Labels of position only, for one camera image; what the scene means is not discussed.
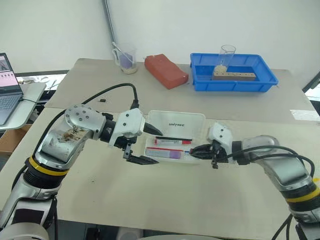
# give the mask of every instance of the test tube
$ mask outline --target test tube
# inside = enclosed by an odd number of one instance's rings
[[[232,45],[223,45],[218,56],[218,60],[214,67],[214,73],[225,73],[236,52],[236,48]]]

